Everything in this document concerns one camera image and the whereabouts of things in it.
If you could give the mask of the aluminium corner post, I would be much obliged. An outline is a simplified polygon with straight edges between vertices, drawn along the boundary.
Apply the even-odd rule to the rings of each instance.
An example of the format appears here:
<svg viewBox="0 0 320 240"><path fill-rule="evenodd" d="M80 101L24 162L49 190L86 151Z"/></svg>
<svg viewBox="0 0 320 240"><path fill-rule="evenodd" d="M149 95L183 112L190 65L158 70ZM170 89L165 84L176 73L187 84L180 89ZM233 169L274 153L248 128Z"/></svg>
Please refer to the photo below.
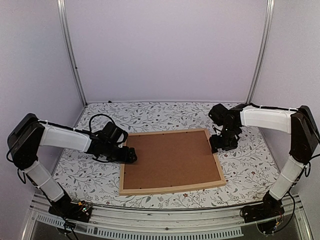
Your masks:
<svg viewBox="0 0 320 240"><path fill-rule="evenodd" d="M262 37L260 41L259 51L258 51L257 60L256 60L256 64L253 71L251 84L249 86L249 91L248 91L248 95L245 102L246 104L249 104L253 101L256 88L258 86L259 77L262 71L265 53L267 50L268 40L269 40L270 31L272 27L274 7L275 7L275 0L266 1L266 11L265 11L265 18L264 18L264 24L262 29Z"/></svg>
<svg viewBox="0 0 320 240"><path fill-rule="evenodd" d="M70 67L71 67L71 72L73 75L73 79L75 82L75 86L76 86L81 104L84 107L86 107L88 105L88 102L87 102L87 99L85 96L85 91L84 91L84 88L83 88L83 85L81 82L79 68L78 68L75 53L73 50L70 29L69 29L69 25L68 25L66 1L65 0L57 0L56 2L57 2L57 9L58 9L58 15L59 15L59 20L60 20L62 35L63 35L63 39L65 42L66 52L67 52Z"/></svg>

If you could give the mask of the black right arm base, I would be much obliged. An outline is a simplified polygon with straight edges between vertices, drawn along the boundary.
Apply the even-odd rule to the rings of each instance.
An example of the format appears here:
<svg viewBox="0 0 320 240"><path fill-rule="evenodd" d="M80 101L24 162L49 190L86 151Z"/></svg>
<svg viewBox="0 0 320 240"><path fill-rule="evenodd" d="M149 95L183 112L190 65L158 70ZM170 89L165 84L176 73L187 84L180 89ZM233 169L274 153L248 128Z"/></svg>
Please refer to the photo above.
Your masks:
<svg viewBox="0 0 320 240"><path fill-rule="evenodd" d="M281 200L277 200L267 191L262 198L262 203L246 205L240 209L239 215L245 223L256 222L283 215L285 213Z"/></svg>

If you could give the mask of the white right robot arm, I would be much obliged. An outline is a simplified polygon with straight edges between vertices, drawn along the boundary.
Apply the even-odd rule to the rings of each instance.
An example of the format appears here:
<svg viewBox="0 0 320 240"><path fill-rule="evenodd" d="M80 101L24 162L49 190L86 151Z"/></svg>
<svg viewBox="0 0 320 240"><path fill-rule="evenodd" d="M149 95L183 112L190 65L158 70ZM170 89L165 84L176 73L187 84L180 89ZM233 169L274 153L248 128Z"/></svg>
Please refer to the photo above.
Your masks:
<svg viewBox="0 0 320 240"><path fill-rule="evenodd" d="M320 144L317 124L311 109L306 105L283 108L244 103L228 109L219 103L211 108L208 116L215 125L221 127L219 134L213 134L209 138L213 153L217 153L219 149L236 149L243 127L271 129L291 136L288 159L268 192L276 201L280 201L296 183Z"/></svg>

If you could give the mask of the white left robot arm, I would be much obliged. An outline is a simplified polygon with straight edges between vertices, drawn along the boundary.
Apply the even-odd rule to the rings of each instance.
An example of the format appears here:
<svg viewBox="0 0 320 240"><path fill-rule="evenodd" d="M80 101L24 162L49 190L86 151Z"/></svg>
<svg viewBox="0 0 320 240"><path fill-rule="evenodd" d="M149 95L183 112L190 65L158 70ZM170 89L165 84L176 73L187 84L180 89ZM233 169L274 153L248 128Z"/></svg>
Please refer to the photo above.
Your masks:
<svg viewBox="0 0 320 240"><path fill-rule="evenodd" d="M45 148L74 150L91 155L101 163L132 164L138 159L135 149L125 145L129 137L127 131L111 117L102 129L94 130L95 118L94 115L89 119L87 129L78 129L27 113L7 137L7 160L55 203L55 209L63 217L74 213L74 205L65 199L68 194L54 179L47 161L41 159Z"/></svg>

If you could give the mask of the right aluminium corner post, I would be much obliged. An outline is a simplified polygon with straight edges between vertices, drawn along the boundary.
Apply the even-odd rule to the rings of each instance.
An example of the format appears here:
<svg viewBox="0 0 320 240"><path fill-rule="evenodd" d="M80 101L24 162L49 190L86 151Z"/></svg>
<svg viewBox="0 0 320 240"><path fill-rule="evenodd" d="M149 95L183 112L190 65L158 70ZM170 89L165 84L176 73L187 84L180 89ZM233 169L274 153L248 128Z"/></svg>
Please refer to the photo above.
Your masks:
<svg viewBox="0 0 320 240"><path fill-rule="evenodd" d="M256 88L258 86L259 77L262 71L265 53L267 50L268 40L269 40L270 31L272 27L274 7L275 7L275 0L266 1L266 11L265 11L265 18L264 18L264 24L262 29L262 37L260 41L259 51L258 51L257 60L256 60L256 64L253 71L251 84L249 86L249 91L248 91L248 95L245 102L246 104L249 104L253 101Z"/></svg>

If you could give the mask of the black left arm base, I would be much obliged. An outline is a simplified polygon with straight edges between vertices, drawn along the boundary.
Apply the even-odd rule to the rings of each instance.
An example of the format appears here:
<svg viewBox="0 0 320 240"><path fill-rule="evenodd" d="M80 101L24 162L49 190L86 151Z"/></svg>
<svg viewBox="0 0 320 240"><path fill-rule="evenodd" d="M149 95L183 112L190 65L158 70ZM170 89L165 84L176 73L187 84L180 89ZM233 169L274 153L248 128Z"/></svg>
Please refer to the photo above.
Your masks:
<svg viewBox="0 0 320 240"><path fill-rule="evenodd" d="M50 201L48 212L52 215L88 223L92 214L92 204L84 200L73 202L68 195L64 195L58 201Z"/></svg>

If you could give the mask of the left aluminium corner post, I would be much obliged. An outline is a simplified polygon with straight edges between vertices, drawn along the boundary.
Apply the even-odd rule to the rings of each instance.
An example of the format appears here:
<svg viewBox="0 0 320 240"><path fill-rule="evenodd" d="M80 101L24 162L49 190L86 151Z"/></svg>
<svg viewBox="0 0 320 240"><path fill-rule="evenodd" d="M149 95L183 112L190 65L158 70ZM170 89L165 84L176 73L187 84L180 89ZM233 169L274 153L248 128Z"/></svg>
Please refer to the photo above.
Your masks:
<svg viewBox="0 0 320 240"><path fill-rule="evenodd" d="M65 42L66 52L67 52L70 67L71 67L71 72L73 75L73 79L75 82L75 86L76 86L81 104L84 107L86 107L88 105L88 102L87 102L87 99L85 96L85 91L84 91L84 88L83 88L83 85L81 82L79 68L78 68L75 53L73 50L70 29L69 29L69 25L68 25L66 1L65 0L57 0L56 2L57 2L57 9L58 9L58 15L59 15L59 20L60 20L62 35L63 35L63 39Z"/></svg>

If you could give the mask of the floral patterned table cover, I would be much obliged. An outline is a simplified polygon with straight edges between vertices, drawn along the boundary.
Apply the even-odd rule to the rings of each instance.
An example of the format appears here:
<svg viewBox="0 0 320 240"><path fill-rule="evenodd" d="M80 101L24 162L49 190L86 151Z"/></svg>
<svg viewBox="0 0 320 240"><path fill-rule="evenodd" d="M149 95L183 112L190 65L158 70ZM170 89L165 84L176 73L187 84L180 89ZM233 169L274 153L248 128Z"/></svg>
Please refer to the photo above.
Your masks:
<svg viewBox="0 0 320 240"><path fill-rule="evenodd" d="M101 129L113 119L129 133L206 128L214 131L211 102L113 102L89 104L78 129ZM256 127L244 127L238 147L218 153L226 184L181 193L120 196L120 165L100 163L91 155L66 149L54 178L74 200L100 205L148 209L224 207L260 201L280 172Z"/></svg>

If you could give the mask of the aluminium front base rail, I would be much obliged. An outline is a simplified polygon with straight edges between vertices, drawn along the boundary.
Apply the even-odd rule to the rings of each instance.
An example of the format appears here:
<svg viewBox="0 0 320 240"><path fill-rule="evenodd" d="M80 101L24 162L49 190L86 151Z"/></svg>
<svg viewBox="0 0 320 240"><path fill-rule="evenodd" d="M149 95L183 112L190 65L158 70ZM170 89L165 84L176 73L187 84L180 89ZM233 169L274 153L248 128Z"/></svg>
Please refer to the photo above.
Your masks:
<svg viewBox="0 0 320 240"><path fill-rule="evenodd" d="M282 200L284 214L276 233L266 233L275 217L245 222L241 205L198 209L136 209L94 205L88 222L73 220L72 229L49 213L36 194L27 212L24 240L312 240L298 195Z"/></svg>

